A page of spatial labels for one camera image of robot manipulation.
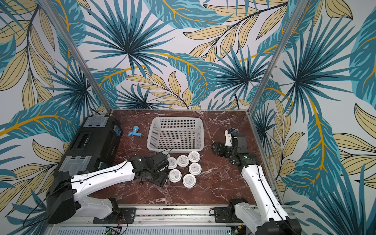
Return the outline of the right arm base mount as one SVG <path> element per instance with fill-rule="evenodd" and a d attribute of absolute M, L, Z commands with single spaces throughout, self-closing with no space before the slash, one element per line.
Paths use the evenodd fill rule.
<path fill-rule="evenodd" d="M 209 210 L 209 215 L 214 216 L 215 223 L 242 223 L 235 211 L 228 207 L 214 207 Z"/>

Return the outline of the yogurt cup green label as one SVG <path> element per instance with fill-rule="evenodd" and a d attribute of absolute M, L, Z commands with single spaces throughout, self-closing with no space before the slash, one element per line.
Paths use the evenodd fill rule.
<path fill-rule="evenodd" d="M 182 179 L 182 173 L 178 169 L 173 169 L 168 174 L 169 181 L 172 183 L 178 183 Z"/>

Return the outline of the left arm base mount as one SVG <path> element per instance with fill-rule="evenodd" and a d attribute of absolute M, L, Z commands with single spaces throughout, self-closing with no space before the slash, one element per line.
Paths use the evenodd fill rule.
<path fill-rule="evenodd" d="M 104 219 L 94 218 L 94 224 L 133 224 L 137 208 L 119 208 Z"/>

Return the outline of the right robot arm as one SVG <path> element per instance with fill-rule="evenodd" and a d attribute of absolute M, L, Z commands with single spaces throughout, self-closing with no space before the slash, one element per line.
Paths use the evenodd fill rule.
<path fill-rule="evenodd" d="M 226 146 L 215 142 L 211 145 L 214 155 L 227 158 L 236 166 L 249 186 L 258 212 L 243 200 L 233 200 L 231 216 L 242 221 L 253 235 L 300 235 L 302 227 L 284 210 L 271 190 L 256 155 L 247 147 Z"/>

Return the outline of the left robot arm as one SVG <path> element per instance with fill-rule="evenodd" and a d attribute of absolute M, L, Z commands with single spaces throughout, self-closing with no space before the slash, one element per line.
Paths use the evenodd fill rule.
<path fill-rule="evenodd" d="M 58 224 L 73 217 L 92 217 L 94 223 L 115 224 L 125 221 L 114 198 L 98 199 L 90 195 L 110 186 L 141 180 L 163 187 L 168 175 L 168 156 L 159 152 L 153 156 L 133 156 L 121 164 L 92 173 L 70 176 L 59 174 L 46 194 L 47 222 Z"/>

